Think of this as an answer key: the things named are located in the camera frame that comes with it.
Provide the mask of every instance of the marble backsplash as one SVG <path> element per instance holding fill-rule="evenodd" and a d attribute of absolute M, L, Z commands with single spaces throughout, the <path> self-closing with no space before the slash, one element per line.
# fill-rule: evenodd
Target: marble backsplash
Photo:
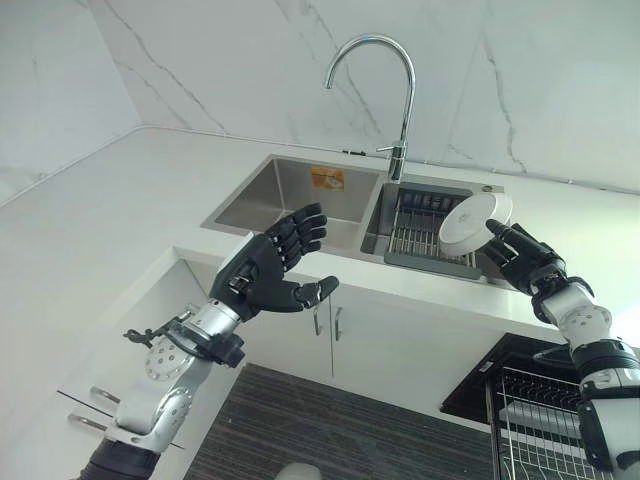
<path fill-rule="evenodd" d="M 411 160 L 640 191 L 636 0 L 85 1 L 0 6 L 0 202 L 139 123 L 372 153 L 398 59 L 359 48 L 322 88 L 369 31 L 415 64 Z"/>
<path fill-rule="evenodd" d="M 0 2 L 0 204 L 139 124 L 84 0 Z"/>
<path fill-rule="evenodd" d="M 90 0 L 142 121 L 373 152 L 399 135 L 417 75 L 409 157 L 640 190 L 636 0 Z"/>

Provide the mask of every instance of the cabinet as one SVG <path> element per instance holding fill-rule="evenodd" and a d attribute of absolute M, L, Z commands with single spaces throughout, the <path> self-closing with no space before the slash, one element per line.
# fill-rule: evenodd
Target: cabinet
<path fill-rule="evenodd" d="M 189 265 L 208 288 L 213 267 Z M 308 310 L 262 312 L 238 333 L 252 363 L 465 425 L 473 424 L 440 413 L 440 405 L 504 334 L 470 327 L 450 309 L 409 307 L 345 284 L 321 305 L 318 324 L 316 336 Z"/>
<path fill-rule="evenodd" d="M 93 387 L 122 398 L 137 376 L 144 374 L 147 355 L 144 345 L 131 343 L 122 333 L 130 328 L 139 332 L 145 328 L 155 329 L 181 313 L 186 304 L 200 306 L 206 301 L 207 296 L 186 263 L 177 262 L 129 310 L 109 335 L 95 340 L 93 353 L 60 385 L 59 391 L 107 415 L 113 415 L 117 404 L 100 395 Z M 186 464 L 182 475 L 239 373 L 240 368 L 214 365 L 209 377 L 198 389 L 193 407 L 173 440 L 173 444 L 185 452 Z"/>
<path fill-rule="evenodd" d="M 331 303 L 334 385 L 431 416 L 504 333 L 349 285 Z"/>
<path fill-rule="evenodd" d="M 34 416 L 29 427 L 3 449 L 0 478 L 77 478 L 102 440 L 102 432 L 70 420 L 70 414 L 96 425 L 107 425 L 110 420 L 107 415 L 56 393 L 46 408 Z M 169 446 L 151 480 L 182 478 L 190 462 L 185 450 Z"/>

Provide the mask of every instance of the sticker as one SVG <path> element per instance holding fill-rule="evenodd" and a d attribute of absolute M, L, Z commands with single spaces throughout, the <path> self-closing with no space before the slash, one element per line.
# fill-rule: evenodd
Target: sticker
<path fill-rule="evenodd" d="M 344 170 L 330 167 L 311 167 L 314 188 L 344 192 Z"/>

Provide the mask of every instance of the dark gray rug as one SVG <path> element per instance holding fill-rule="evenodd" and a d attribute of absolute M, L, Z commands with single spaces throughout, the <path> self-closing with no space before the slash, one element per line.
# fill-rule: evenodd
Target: dark gray rug
<path fill-rule="evenodd" d="M 185 478 L 272 480 L 291 462 L 323 480 L 492 478 L 485 433 L 255 365 Z"/>

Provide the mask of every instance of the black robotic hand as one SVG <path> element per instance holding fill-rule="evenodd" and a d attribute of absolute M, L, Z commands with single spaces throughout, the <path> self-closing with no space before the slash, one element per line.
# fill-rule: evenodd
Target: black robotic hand
<path fill-rule="evenodd" d="M 282 218 L 251 238 L 218 272 L 209 297 L 234 310 L 243 322 L 261 310 L 298 312 L 317 305 L 336 289 L 336 277 L 304 285 L 283 278 L 303 255 L 320 249 L 326 224 L 318 203 Z"/>
<path fill-rule="evenodd" d="M 484 247 L 484 252 L 511 285 L 533 296 L 531 304 L 539 320 L 550 323 L 540 304 L 569 283 L 578 282 L 593 295 L 591 287 L 581 278 L 567 278 L 564 260 L 549 245 L 538 242 L 517 223 L 509 227 L 487 220 L 486 226 L 495 238 Z"/>

